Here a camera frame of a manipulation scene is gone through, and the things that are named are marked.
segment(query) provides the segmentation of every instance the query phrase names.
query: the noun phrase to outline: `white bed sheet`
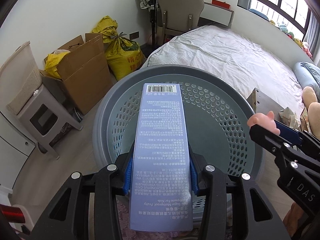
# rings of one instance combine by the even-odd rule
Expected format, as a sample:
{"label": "white bed sheet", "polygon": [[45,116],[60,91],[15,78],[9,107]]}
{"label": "white bed sheet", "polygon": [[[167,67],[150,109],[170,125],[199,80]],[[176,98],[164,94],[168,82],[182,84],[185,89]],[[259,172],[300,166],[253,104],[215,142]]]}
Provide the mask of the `white bed sheet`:
{"label": "white bed sheet", "polygon": [[179,64],[205,70],[247,98],[256,87],[300,116],[302,88],[293,70],[249,39],[216,26],[204,26],[154,51],[143,67]]}

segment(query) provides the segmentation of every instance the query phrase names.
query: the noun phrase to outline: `toothpaste box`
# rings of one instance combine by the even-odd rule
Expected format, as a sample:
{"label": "toothpaste box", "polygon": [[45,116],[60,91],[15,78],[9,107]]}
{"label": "toothpaste box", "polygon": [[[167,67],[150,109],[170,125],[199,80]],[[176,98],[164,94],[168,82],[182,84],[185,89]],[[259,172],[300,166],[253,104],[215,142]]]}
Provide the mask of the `toothpaste box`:
{"label": "toothpaste box", "polygon": [[149,232],[192,230],[189,151],[179,84],[144,84],[129,227]]}

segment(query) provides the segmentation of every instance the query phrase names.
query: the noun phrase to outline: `laundry basket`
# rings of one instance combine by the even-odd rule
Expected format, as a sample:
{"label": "laundry basket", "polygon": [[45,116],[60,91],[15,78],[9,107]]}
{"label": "laundry basket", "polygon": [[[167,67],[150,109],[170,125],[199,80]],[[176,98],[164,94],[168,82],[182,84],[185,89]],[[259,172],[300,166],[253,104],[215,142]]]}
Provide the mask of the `laundry basket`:
{"label": "laundry basket", "polygon": [[[249,137],[254,113],[232,87],[210,73],[181,65],[136,71],[113,86],[102,100],[93,127],[93,152],[99,168],[126,153],[135,140],[144,83],[180,84],[188,141],[194,153],[226,174],[260,174],[263,150]],[[193,219],[200,222],[205,197],[192,196]],[[228,209],[231,196],[227,195]]]}

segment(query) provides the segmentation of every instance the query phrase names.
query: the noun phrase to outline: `yellow sack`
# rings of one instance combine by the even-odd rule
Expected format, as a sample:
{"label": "yellow sack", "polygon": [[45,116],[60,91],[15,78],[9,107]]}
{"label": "yellow sack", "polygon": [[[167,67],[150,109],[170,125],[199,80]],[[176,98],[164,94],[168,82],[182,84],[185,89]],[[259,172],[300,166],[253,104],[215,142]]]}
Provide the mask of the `yellow sack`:
{"label": "yellow sack", "polygon": [[119,36],[110,43],[105,55],[118,81],[139,68],[145,58],[138,43]]}
{"label": "yellow sack", "polygon": [[113,39],[110,36],[118,36],[116,29],[118,24],[115,20],[111,19],[110,16],[103,17],[95,28],[92,29],[92,33],[101,33],[103,43],[110,43]]}
{"label": "yellow sack", "polygon": [[47,61],[45,62],[44,70],[50,75],[52,75],[53,77],[61,79],[57,70],[57,65],[63,59],[63,57],[68,53],[70,53],[70,51],[64,49],[64,52],[59,52],[59,50],[56,50],[54,53],[48,54],[48,58],[47,58]]}

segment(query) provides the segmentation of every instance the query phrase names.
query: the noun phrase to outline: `pink pig toy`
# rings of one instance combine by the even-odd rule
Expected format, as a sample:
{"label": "pink pig toy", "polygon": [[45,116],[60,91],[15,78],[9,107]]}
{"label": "pink pig toy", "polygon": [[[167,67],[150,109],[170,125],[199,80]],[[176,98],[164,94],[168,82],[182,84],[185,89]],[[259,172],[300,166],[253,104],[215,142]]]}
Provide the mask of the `pink pig toy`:
{"label": "pink pig toy", "polygon": [[256,113],[251,116],[247,122],[247,125],[251,128],[253,125],[258,124],[270,132],[276,135],[280,134],[280,130],[276,127],[276,122],[273,120],[275,117],[274,113],[270,111],[267,115],[262,113]]}

